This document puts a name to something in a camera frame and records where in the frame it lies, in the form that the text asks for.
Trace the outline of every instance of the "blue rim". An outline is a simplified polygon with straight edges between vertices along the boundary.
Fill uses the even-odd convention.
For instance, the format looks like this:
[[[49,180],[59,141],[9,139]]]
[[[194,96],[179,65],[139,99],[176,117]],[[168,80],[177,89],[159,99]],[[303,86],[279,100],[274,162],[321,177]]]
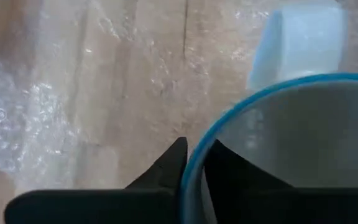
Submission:
[[[257,100],[264,98],[265,96],[276,93],[280,90],[284,90],[286,88],[291,88],[299,85],[305,85],[310,83],[321,83],[321,82],[332,82],[332,81],[358,81],[358,73],[337,73],[337,74],[322,74],[322,75],[313,75],[303,78],[298,78],[294,80],[289,80],[286,82],[278,83],[276,85],[272,85],[267,87],[264,90],[261,90],[252,96],[244,99],[240,103],[236,104],[233,109],[229,110],[225,113],[219,120],[217,120],[206,132],[201,141],[196,146],[194,152],[192,153],[185,171],[183,173],[183,177],[181,179],[180,184],[180,193],[181,193],[181,217],[183,220],[184,211],[185,211],[185,203],[184,203],[184,195],[187,191],[188,184],[190,181],[190,177],[192,172],[195,169],[195,165],[197,162],[200,162],[200,155],[204,152],[208,151],[208,144],[214,139],[215,135],[218,131],[233,117],[237,116],[241,113],[247,106],[256,102]]]

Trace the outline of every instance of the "black plastic object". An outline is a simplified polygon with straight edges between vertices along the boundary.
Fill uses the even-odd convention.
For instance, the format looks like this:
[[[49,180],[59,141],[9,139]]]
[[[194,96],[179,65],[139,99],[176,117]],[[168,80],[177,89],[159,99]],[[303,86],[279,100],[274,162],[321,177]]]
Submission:
[[[179,138],[122,190],[39,190],[11,201],[7,224],[180,223],[187,141]],[[219,141],[204,171],[217,223],[358,223],[358,189],[296,189]]]

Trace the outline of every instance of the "plastic wrap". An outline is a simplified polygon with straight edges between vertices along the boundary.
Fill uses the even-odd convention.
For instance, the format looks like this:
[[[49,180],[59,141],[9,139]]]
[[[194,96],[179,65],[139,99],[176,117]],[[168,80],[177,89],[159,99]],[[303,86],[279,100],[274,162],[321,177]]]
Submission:
[[[0,169],[18,188],[125,187],[247,96],[279,0],[0,1]],[[358,1],[341,70],[358,72]]]

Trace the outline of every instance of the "bubble wrap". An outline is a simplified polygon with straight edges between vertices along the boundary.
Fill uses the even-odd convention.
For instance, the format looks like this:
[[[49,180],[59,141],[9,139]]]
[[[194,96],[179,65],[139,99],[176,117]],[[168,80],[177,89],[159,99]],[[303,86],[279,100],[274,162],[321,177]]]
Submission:
[[[0,169],[22,190],[121,188],[248,95],[280,0],[0,0]],[[358,1],[341,70],[358,72]]]

